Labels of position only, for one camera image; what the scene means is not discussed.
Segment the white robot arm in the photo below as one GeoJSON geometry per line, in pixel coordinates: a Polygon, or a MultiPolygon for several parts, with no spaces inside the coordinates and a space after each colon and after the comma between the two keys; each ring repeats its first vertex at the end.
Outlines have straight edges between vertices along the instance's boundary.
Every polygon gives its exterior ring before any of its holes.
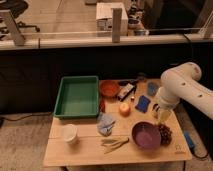
{"type": "Polygon", "coordinates": [[[173,110],[183,99],[213,120],[213,90],[199,83],[201,76],[201,68],[194,62],[167,69],[161,74],[156,103],[161,109],[173,110]]]}

